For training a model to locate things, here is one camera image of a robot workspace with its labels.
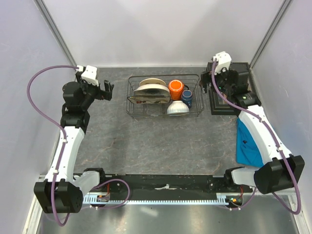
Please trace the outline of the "square floral plate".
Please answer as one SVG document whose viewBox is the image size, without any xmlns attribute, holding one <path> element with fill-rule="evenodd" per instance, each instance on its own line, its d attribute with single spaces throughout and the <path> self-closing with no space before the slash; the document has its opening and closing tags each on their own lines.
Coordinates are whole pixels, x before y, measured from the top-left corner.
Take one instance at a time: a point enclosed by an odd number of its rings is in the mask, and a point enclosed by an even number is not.
<svg viewBox="0 0 312 234">
<path fill-rule="evenodd" d="M 129 96 L 127 99 L 133 104 L 166 104 L 171 100 L 170 97 L 153 96 Z"/>
</svg>

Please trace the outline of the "cream plate blue spiral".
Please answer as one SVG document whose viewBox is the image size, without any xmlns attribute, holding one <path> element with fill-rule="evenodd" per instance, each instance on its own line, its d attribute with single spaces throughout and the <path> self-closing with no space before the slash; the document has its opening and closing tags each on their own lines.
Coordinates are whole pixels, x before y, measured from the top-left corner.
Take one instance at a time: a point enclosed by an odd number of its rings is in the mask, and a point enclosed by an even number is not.
<svg viewBox="0 0 312 234">
<path fill-rule="evenodd" d="M 134 90 L 135 96 L 169 96 L 169 89 L 160 84 L 145 84 Z"/>
</svg>

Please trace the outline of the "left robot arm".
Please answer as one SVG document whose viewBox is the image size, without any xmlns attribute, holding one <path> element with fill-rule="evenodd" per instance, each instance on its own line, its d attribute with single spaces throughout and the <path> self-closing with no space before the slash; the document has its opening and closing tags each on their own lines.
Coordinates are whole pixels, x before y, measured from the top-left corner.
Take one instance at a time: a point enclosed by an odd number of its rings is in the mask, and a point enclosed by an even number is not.
<svg viewBox="0 0 312 234">
<path fill-rule="evenodd" d="M 62 88 L 65 103 L 56 154 L 44 181 L 34 186 L 35 196 L 46 214 L 78 213 L 88 192 L 92 189 L 101 192 L 107 186 L 102 168 L 87 168 L 78 178 L 74 177 L 78 150 L 90 120 L 88 108 L 96 99 L 112 98 L 114 85 L 105 80 L 104 88 L 83 80 L 71 81 Z"/>
</svg>

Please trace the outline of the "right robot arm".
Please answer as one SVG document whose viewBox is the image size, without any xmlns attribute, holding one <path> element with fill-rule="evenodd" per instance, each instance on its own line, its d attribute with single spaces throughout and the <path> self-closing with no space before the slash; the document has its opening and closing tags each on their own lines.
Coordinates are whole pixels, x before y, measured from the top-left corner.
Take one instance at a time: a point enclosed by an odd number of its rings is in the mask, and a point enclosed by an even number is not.
<svg viewBox="0 0 312 234">
<path fill-rule="evenodd" d="M 223 186 L 229 192 L 241 185 L 257 188 L 262 194 L 284 189 L 298 190 L 305 161 L 294 156 L 269 123 L 257 94 L 249 89 L 250 71 L 213 69 L 207 65 L 200 85 L 210 95 L 211 111 L 219 104 L 237 116 L 236 160 L 239 167 L 227 169 Z"/>
</svg>

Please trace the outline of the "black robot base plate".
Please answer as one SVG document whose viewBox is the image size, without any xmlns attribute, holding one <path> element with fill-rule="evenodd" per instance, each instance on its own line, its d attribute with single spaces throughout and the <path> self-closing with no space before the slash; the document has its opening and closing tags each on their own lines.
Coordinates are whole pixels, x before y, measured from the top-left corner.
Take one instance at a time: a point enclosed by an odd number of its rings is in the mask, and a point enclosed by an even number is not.
<svg viewBox="0 0 312 234">
<path fill-rule="evenodd" d="M 223 175 L 107 174 L 105 180 L 107 185 L 87 194 L 126 201 L 215 199 L 217 194 L 241 198 L 253 192 L 250 186 L 228 184 Z"/>
</svg>

